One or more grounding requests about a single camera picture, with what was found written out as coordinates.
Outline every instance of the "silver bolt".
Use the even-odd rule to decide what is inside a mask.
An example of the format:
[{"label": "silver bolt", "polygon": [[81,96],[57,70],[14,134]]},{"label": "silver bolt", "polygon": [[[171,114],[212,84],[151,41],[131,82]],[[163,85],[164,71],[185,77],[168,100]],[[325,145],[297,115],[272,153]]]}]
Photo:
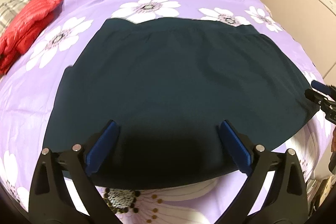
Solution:
[{"label": "silver bolt", "polygon": [[265,151],[265,147],[261,144],[257,144],[255,146],[256,150],[259,151],[259,152],[264,152]]},{"label": "silver bolt", "polygon": [[294,156],[295,155],[295,150],[290,148],[290,149],[288,149],[288,153],[290,155]]},{"label": "silver bolt", "polygon": [[49,149],[48,149],[48,148],[43,148],[41,153],[42,153],[43,155],[46,155],[46,154],[49,153]]},{"label": "silver bolt", "polygon": [[80,145],[80,144],[75,144],[73,147],[72,147],[72,150],[74,150],[74,151],[79,151],[79,150],[81,150],[82,149],[82,146]]}]

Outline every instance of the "power outlet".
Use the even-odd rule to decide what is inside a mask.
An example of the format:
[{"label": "power outlet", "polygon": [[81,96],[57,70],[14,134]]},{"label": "power outlet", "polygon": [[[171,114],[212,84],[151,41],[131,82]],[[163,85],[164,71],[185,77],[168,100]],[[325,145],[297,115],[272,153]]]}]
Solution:
[{"label": "power outlet", "polygon": [[330,11],[336,15],[336,2],[332,0],[319,0],[321,1]]}]

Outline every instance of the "plaid fabric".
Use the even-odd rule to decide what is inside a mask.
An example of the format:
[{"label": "plaid fabric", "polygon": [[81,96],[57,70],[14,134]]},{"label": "plaid fabric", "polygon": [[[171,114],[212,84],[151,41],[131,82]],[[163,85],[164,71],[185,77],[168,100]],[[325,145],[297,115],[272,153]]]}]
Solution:
[{"label": "plaid fabric", "polygon": [[29,1],[31,0],[11,0],[0,5],[0,36]]}]

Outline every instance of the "red garment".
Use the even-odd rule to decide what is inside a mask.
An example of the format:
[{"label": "red garment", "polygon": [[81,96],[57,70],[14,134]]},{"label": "red garment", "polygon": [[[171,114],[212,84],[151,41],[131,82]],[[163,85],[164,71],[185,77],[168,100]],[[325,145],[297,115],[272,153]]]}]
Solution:
[{"label": "red garment", "polygon": [[0,75],[28,51],[35,39],[54,19],[62,0],[31,0],[16,15],[0,38]]}]

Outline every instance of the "bed sheet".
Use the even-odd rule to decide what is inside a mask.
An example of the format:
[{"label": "bed sheet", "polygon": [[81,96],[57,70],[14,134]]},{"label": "bed sheet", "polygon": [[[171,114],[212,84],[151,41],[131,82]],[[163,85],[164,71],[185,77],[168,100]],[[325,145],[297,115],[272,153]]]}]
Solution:
[{"label": "bed sheet", "polygon": [[[265,11],[260,0],[64,0],[58,17],[30,50],[0,80],[0,175],[10,194],[28,209],[31,179],[64,69],[73,65],[107,18],[136,23],[159,17],[252,24],[270,37],[307,80],[323,81],[296,42]],[[333,125],[319,111],[295,136],[275,149],[296,150],[307,180],[331,139]],[[246,180],[239,171],[209,181],[160,190],[125,191],[97,187],[109,206],[128,207],[123,223],[214,223]],[[260,209],[272,180],[270,172],[251,210]],[[67,186],[76,208],[87,213],[71,180]]]}]

